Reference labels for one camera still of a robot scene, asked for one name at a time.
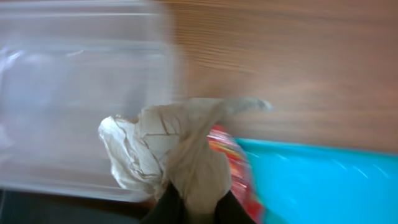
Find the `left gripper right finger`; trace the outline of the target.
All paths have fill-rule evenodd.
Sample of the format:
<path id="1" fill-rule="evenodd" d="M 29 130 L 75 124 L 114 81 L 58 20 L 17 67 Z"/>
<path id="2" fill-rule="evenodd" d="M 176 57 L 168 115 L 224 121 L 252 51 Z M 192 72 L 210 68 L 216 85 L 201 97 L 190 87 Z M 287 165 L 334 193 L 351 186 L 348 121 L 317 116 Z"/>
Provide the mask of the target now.
<path id="1" fill-rule="evenodd" d="M 232 191 L 228 191 L 218 201 L 214 221 L 214 224 L 256 224 L 245 212 Z"/>

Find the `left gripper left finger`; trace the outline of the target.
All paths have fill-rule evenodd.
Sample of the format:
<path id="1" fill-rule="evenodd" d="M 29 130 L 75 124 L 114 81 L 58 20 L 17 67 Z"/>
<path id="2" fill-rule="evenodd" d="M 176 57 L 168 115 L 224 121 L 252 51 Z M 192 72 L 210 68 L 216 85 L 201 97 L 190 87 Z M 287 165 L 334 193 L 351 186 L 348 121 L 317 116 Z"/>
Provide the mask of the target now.
<path id="1" fill-rule="evenodd" d="M 186 224 L 186 209 L 177 189 L 169 184 L 156 206 L 139 222 L 140 224 Z"/>

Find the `white tissue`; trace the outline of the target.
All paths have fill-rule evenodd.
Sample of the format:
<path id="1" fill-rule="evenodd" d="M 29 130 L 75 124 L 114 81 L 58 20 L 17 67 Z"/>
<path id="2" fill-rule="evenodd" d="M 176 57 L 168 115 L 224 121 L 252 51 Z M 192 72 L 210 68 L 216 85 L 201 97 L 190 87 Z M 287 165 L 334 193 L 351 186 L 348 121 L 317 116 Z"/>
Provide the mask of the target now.
<path id="1" fill-rule="evenodd" d="M 183 103 L 144 108 L 132 120 L 107 117 L 98 134 L 111 161 L 111 173 L 134 201 L 154 199 L 156 206 L 169 184 L 186 209 L 186 223 L 214 223 L 218 201 L 231 190 L 225 153 L 213 150 L 208 134 L 230 116 L 265 111 L 257 98 L 193 98 Z"/>

